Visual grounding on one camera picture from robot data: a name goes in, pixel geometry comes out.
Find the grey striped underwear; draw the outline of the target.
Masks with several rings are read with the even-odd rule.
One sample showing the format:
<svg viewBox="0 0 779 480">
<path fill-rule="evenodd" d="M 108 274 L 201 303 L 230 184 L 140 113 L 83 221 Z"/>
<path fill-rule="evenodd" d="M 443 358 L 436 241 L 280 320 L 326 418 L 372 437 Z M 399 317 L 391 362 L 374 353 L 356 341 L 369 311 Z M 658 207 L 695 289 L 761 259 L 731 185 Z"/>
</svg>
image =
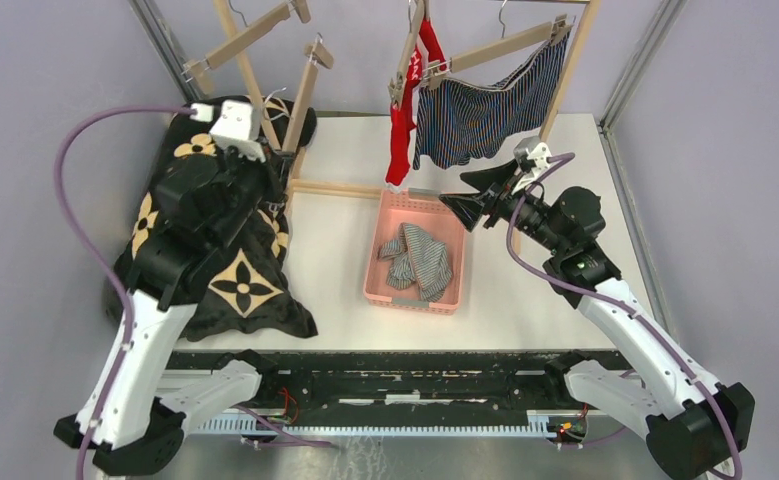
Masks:
<svg viewBox="0 0 779 480">
<path fill-rule="evenodd" d="M 440 300 L 453 278 L 447 245 L 416 224 L 400 223 L 396 235 L 379 247 L 377 259 L 390 263 L 387 285 L 415 287 L 420 301 Z"/>
</svg>

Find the wooden clip hanger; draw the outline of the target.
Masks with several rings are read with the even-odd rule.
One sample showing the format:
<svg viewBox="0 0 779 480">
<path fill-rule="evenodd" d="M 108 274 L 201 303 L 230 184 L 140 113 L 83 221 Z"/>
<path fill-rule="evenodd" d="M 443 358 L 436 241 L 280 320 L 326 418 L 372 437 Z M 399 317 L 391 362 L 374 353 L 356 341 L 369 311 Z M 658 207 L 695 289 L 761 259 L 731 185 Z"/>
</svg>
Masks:
<svg viewBox="0 0 779 480">
<path fill-rule="evenodd" d="M 274 93 L 267 95 L 261 104 L 261 129 L 267 143 L 263 147 L 266 160 L 269 160 L 272 155 L 280 153 L 286 155 L 297 153 L 303 126 L 318 79 L 319 68 L 332 69 L 335 62 L 333 55 L 325 47 L 320 33 L 316 34 L 312 43 L 308 43 L 305 46 L 304 55 L 307 58 L 307 63 L 301 76 L 293 107 L 288 111 L 288 123 L 283 142 L 280 142 L 276 137 L 273 120 L 268 113 L 268 107 L 272 104 Z"/>
<path fill-rule="evenodd" d="M 208 52 L 200 60 L 189 60 L 183 65 L 182 74 L 186 82 L 194 81 L 202 93 L 209 95 L 214 91 L 214 84 L 208 71 L 216 70 L 230 60 L 235 59 L 250 96 L 262 97 L 259 85 L 253 73 L 246 50 L 256 41 L 270 33 L 276 25 L 295 15 L 301 23 L 311 20 L 307 1 L 283 1 L 252 23 L 239 30 L 234 20 L 234 10 L 229 1 L 214 1 L 213 5 L 219 16 L 226 40 Z"/>
</svg>

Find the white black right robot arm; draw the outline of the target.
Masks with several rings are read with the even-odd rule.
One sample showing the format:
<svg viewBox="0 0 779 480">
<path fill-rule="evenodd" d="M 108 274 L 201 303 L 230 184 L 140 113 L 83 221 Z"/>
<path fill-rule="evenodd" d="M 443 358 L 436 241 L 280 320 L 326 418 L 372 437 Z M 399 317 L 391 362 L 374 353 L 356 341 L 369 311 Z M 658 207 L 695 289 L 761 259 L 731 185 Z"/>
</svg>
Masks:
<svg viewBox="0 0 779 480">
<path fill-rule="evenodd" d="M 672 479 L 743 475 L 755 400 L 741 383 L 723 384 L 700 365 L 640 304 L 620 269 L 598 243 L 604 229 L 601 201 L 573 186 L 555 200 L 541 194 L 540 179 L 525 180 L 502 165 L 466 172 L 469 191 L 444 194 L 442 203 L 468 230 L 506 221 L 550 254 L 536 275 L 616 347 L 631 368 L 614 373 L 573 351 L 548 367 L 543 394 L 556 407 L 578 401 L 639 436 Z"/>
</svg>

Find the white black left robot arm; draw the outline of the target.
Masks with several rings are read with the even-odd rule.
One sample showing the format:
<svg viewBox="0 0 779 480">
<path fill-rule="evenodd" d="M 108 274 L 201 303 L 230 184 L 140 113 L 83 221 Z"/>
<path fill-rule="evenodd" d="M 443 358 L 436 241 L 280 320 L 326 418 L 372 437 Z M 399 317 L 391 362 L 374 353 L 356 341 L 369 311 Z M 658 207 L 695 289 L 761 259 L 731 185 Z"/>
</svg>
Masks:
<svg viewBox="0 0 779 480">
<path fill-rule="evenodd" d="M 155 474 L 188 434 L 225 410 L 277 399 L 279 379 L 250 351 L 176 392 L 162 396 L 157 386 L 211 281 L 231 272 L 256 283 L 243 257 L 226 252 L 259 206 L 283 199 L 291 164 L 290 156 L 265 147 L 257 157 L 228 147 L 189 155 L 153 183 L 161 216 L 117 287 L 123 320 L 107 363 L 85 406 L 54 428 L 104 474 Z"/>
</svg>

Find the empty wooden clip hanger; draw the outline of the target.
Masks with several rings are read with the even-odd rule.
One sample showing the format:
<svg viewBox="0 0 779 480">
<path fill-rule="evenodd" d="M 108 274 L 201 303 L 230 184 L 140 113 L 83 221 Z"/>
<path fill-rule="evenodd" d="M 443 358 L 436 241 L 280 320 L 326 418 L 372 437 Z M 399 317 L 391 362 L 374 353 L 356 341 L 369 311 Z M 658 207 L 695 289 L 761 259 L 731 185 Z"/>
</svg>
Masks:
<svg viewBox="0 0 779 480">
<path fill-rule="evenodd" d="M 307 1 L 283 1 L 252 23 L 239 30 L 234 20 L 234 10 L 229 1 L 214 1 L 213 5 L 219 16 L 226 40 L 208 52 L 200 60 L 189 60 L 183 65 L 182 74 L 186 82 L 194 81 L 202 93 L 209 95 L 214 91 L 214 84 L 208 71 L 216 70 L 230 60 L 235 59 L 250 96 L 262 97 L 259 85 L 253 73 L 246 50 L 256 41 L 270 33 L 276 25 L 295 15 L 301 23 L 311 20 Z"/>
</svg>

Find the red printed underwear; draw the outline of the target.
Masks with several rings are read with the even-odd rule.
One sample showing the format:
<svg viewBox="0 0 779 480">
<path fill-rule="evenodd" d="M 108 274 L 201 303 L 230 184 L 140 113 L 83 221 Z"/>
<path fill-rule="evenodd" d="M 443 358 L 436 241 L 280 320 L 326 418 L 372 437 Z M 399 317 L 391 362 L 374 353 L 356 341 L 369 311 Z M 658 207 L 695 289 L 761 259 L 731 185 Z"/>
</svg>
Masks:
<svg viewBox="0 0 779 480">
<path fill-rule="evenodd" d="M 401 64 L 404 80 L 398 100 L 390 104 L 390 163 L 385 183 L 393 192 L 400 187 L 410 171 L 409 144 L 411 132 L 416 129 L 413 118 L 413 92 L 423 78 L 429 62 L 444 62 L 445 55 L 429 18 L 424 18 L 414 37 L 410 58 Z"/>
</svg>

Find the dark striped boxer shorts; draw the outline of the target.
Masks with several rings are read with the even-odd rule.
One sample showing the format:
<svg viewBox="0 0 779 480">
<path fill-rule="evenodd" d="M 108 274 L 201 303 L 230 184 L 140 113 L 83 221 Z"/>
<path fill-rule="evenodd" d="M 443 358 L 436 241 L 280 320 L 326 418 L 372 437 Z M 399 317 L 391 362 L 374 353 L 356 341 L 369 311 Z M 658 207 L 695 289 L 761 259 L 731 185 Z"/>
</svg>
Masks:
<svg viewBox="0 0 779 480">
<path fill-rule="evenodd" d="M 556 91 L 569 37 L 543 43 L 501 81 L 477 86 L 447 79 L 420 91 L 412 168 L 427 157 L 437 167 L 492 158 L 507 137 L 539 128 Z"/>
</svg>

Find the pink perforated plastic basket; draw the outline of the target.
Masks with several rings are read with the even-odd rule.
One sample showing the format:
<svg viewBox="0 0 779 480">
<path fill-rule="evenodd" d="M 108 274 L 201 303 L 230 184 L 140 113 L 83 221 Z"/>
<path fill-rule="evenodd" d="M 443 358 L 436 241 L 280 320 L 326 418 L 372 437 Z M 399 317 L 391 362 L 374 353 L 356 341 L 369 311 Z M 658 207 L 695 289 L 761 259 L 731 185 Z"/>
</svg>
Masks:
<svg viewBox="0 0 779 480">
<path fill-rule="evenodd" d="M 454 314 L 462 297 L 466 234 L 437 193 L 383 191 L 365 298 L 374 306 Z"/>
</svg>

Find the black beige flower blanket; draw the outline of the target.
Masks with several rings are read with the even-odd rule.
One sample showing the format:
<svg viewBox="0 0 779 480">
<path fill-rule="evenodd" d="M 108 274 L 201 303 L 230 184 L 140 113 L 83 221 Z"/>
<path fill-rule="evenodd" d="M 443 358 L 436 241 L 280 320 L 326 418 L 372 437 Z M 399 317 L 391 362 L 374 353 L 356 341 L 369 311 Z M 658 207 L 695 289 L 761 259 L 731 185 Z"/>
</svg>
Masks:
<svg viewBox="0 0 779 480">
<path fill-rule="evenodd" d="M 131 291 L 161 305 L 194 304 L 181 337 L 198 342 L 230 330 L 318 334 L 289 290 L 285 199 L 240 190 L 210 125 L 177 114 L 160 143 L 134 231 L 114 263 Z"/>
</svg>

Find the wooden clothes rack frame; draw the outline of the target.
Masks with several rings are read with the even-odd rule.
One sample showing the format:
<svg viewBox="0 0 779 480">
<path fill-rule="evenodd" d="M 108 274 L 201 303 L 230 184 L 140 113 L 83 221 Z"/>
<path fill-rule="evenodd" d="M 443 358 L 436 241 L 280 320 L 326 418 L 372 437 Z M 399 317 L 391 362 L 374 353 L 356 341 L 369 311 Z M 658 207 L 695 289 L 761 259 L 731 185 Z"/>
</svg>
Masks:
<svg viewBox="0 0 779 480">
<path fill-rule="evenodd" d="M 353 198 L 378 198 L 384 192 L 397 193 L 420 157 L 428 156 L 437 165 L 450 167 L 460 161 L 483 156 L 500 146 L 507 136 L 538 129 L 546 141 L 559 113 L 559 107 L 573 74 L 573 67 L 585 45 L 585 33 L 597 14 L 598 2 L 583 2 L 577 24 L 560 15 L 555 20 L 527 28 L 487 45 L 451 57 L 445 56 L 430 20 L 426 1 L 410 4 L 409 33 L 400 62 L 388 85 L 390 95 L 390 164 L 385 188 L 356 184 L 333 184 L 302 180 L 291 176 L 292 191 Z M 331 69 L 334 58 L 316 39 L 306 46 L 307 58 L 286 133 L 279 137 L 267 113 L 270 94 L 260 90 L 247 55 L 248 48 L 292 16 L 302 23 L 311 19 L 305 1 L 283 1 L 269 12 L 238 29 L 237 10 L 229 2 L 215 4 L 226 40 L 201 60 L 188 62 L 185 71 L 200 90 L 214 90 L 208 72 L 235 61 L 247 94 L 260 114 L 261 131 L 273 147 L 298 153 L 302 124 L 310 106 L 320 69 Z M 536 46 L 537 51 L 515 76 L 495 86 L 478 87 L 455 79 L 455 74 L 519 50 Z"/>
</svg>

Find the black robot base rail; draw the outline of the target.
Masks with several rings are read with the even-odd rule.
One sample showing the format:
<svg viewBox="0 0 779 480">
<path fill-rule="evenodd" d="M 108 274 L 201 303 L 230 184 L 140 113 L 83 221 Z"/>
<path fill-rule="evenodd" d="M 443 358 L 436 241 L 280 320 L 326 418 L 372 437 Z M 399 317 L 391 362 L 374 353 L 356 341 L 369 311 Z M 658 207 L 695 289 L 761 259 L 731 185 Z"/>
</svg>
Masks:
<svg viewBox="0 0 779 480">
<path fill-rule="evenodd" d="M 201 426 L 300 437 L 534 438 L 596 446 L 625 428 L 558 392 L 558 351 L 263 352 L 258 392 Z"/>
</svg>

